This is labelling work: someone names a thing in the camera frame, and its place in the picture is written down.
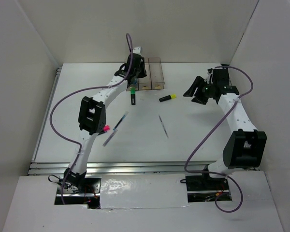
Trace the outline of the purple capped black highlighter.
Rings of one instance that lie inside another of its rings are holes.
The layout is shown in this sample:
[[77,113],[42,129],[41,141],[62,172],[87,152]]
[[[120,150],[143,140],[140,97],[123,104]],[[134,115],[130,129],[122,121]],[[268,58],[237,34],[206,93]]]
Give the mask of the purple capped black highlighter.
[[138,85],[138,79],[135,79],[131,85],[130,85],[130,88],[135,88],[135,89],[138,89],[139,85]]

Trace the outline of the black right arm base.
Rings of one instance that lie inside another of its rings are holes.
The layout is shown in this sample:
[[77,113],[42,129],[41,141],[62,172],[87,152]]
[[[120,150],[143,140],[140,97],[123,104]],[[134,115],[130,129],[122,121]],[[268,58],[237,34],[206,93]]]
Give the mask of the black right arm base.
[[188,175],[180,180],[186,185],[189,203],[231,201],[229,185],[224,178],[210,178],[202,175]]

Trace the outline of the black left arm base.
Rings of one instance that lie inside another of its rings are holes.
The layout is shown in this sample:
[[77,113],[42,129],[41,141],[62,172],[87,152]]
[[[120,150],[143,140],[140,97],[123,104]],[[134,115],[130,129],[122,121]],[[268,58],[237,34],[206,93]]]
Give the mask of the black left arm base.
[[61,187],[58,186],[54,204],[63,205],[63,198],[65,205],[81,204],[89,209],[100,209],[100,193],[101,179],[86,178],[79,188],[67,184],[63,189],[63,193],[61,193]]

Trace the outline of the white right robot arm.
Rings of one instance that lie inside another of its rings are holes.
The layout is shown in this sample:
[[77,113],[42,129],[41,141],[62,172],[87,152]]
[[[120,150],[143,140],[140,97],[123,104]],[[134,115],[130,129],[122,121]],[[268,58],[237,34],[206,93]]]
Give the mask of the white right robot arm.
[[217,161],[207,165],[200,173],[201,184],[205,189],[213,189],[218,178],[223,178],[240,169],[257,168],[261,164],[267,136],[259,131],[249,119],[241,99],[249,94],[253,87],[245,93],[239,93],[236,86],[231,85],[229,70],[231,66],[216,66],[208,69],[208,76],[197,76],[191,87],[184,93],[192,102],[206,105],[209,99],[215,100],[222,109],[223,118],[210,130],[206,137],[194,149],[195,154],[211,134],[227,121],[231,135]]

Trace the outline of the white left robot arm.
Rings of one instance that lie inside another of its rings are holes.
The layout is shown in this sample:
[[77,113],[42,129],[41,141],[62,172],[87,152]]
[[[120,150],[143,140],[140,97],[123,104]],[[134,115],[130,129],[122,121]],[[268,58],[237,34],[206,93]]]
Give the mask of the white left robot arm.
[[75,192],[82,192],[86,187],[85,176],[87,161],[94,140],[106,125],[106,109],[122,92],[126,91],[136,79],[146,77],[145,59],[140,52],[133,51],[127,62],[115,72],[107,87],[102,88],[92,97],[83,97],[78,122],[80,150],[64,172],[64,181]]

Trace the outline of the left clear storage bin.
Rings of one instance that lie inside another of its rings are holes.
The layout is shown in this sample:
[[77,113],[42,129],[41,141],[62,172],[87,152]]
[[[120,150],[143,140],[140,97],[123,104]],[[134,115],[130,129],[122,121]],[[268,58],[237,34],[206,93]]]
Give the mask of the left clear storage bin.
[[131,68],[127,77],[127,91],[130,91],[131,88],[137,88],[137,67],[135,61],[131,60]]

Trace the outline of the clear storage bin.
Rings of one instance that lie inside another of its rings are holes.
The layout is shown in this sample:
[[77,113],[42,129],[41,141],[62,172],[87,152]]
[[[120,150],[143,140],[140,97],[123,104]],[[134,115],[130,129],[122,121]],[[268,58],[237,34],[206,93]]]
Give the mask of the clear storage bin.
[[131,68],[127,77],[127,91],[130,91],[131,88],[137,88],[137,67],[135,61],[131,60]]
[[160,58],[149,58],[151,89],[163,90],[165,87],[164,75]]
[[149,59],[145,58],[145,70],[146,77],[138,79],[138,89],[141,90],[151,90],[151,74],[150,74],[150,66]]

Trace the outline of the middle clear storage bin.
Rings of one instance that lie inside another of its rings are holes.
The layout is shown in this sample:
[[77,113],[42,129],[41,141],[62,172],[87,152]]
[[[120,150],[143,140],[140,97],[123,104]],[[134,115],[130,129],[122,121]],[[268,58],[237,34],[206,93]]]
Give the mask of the middle clear storage bin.
[[150,66],[149,59],[145,58],[145,70],[146,77],[138,79],[138,89],[141,90],[151,90],[151,74],[150,74]]

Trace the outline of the green capped black highlighter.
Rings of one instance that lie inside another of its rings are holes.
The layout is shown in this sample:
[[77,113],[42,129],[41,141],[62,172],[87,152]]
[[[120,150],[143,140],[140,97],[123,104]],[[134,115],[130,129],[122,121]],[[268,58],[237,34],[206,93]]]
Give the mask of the green capped black highlighter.
[[130,101],[131,101],[131,105],[135,105],[136,104],[136,94],[135,94],[136,90],[135,88],[131,88],[130,89]]

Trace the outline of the right clear storage bin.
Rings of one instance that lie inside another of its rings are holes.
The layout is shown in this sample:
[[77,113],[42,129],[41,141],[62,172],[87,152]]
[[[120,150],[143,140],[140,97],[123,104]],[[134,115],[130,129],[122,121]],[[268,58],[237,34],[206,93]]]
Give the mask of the right clear storage bin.
[[149,58],[151,89],[163,90],[165,87],[164,75],[160,58]]

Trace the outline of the yellow capped black highlighter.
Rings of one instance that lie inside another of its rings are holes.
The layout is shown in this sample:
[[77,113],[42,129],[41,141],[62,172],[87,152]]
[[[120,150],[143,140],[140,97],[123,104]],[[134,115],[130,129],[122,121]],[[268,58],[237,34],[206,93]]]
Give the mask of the yellow capped black highlighter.
[[171,95],[167,95],[167,96],[159,98],[159,102],[165,102],[165,101],[175,99],[175,98],[176,98],[176,94],[171,94]]

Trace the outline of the dark blue gel pen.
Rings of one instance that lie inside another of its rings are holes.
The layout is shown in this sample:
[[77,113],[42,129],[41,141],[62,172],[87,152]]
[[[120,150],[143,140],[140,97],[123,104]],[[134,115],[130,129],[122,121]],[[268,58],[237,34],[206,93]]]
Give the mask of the dark blue gel pen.
[[128,115],[128,111],[124,113],[124,115],[121,117],[121,119],[117,122],[117,124],[114,126],[113,131],[117,130],[118,126],[121,124],[121,122],[125,119],[125,117]]

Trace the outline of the thin black white pen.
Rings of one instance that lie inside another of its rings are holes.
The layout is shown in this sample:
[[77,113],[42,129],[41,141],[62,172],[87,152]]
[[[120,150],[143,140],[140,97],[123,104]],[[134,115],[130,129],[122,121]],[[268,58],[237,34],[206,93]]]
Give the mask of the thin black white pen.
[[167,133],[167,130],[166,130],[166,128],[165,128],[165,125],[164,125],[164,123],[163,123],[162,118],[161,118],[160,115],[159,115],[159,120],[160,120],[160,123],[161,123],[161,125],[162,125],[163,131],[164,131],[166,137],[169,138],[168,133]]

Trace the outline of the pink capped black highlighter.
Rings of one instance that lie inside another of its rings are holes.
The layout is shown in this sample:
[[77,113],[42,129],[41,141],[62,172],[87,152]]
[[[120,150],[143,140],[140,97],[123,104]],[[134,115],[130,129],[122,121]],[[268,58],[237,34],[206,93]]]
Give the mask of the pink capped black highlighter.
[[108,132],[109,130],[110,130],[110,126],[109,125],[104,126],[103,132]]

